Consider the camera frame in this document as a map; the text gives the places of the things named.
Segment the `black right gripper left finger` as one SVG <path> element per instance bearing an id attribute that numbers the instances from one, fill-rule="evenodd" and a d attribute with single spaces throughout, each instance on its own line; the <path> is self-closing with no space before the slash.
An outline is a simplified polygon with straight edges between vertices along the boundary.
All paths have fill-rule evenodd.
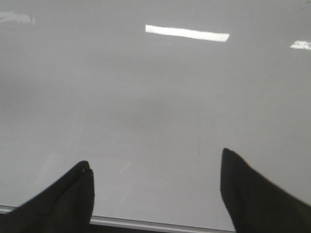
<path id="1" fill-rule="evenodd" d="M 45 190 L 1 215 L 2 233 L 85 233 L 94 208 L 94 175 L 80 161 Z"/>

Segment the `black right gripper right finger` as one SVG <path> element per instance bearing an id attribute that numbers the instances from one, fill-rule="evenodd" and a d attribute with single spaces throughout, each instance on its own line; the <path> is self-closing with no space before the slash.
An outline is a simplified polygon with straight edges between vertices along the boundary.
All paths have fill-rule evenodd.
<path id="1" fill-rule="evenodd" d="M 311 207 L 224 148 L 220 192 L 238 233 L 309 233 Z"/>

